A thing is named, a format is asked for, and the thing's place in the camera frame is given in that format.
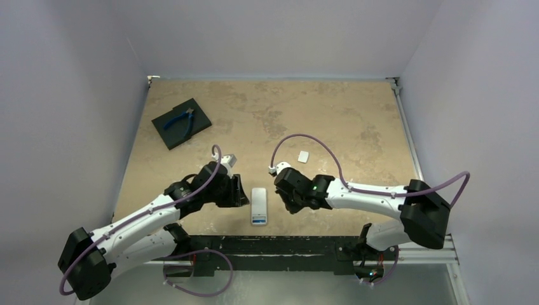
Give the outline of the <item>white remote control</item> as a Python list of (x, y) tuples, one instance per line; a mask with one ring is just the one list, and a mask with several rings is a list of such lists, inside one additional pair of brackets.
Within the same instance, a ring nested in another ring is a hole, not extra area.
[[(251, 191), (250, 198), (251, 205), (251, 224), (253, 226), (265, 226), (268, 223), (268, 194), (267, 190), (263, 187), (254, 187)], [(265, 217), (267, 223), (265, 224), (253, 224), (253, 217)]]

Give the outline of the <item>white battery cover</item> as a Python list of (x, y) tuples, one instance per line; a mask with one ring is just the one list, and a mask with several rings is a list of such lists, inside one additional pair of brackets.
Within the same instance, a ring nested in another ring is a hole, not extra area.
[(297, 161), (300, 163), (307, 163), (309, 160), (310, 154), (308, 151), (300, 151), (297, 157)]

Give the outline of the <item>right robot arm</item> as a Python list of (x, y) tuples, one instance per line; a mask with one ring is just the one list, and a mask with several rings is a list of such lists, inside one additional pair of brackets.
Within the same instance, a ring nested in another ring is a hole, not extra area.
[(353, 209), (389, 217), (387, 222), (364, 226), (357, 250), (366, 259), (410, 241), (435, 250), (444, 246), (451, 206), (421, 180), (393, 187), (345, 185), (331, 175), (309, 179), (287, 163), (272, 168), (270, 174), (291, 214), (304, 208)]

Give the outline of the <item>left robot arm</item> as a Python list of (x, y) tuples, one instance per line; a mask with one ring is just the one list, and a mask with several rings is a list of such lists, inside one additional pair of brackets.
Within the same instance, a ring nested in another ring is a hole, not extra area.
[(122, 219), (90, 232), (83, 227), (74, 230), (58, 260), (60, 294), (74, 294), (84, 301), (103, 291), (115, 277), (155, 259), (194, 262), (203, 255), (221, 256), (193, 242), (178, 223), (207, 203), (219, 208), (249, 204), (240, 175), (224, 162), (207, 163)]

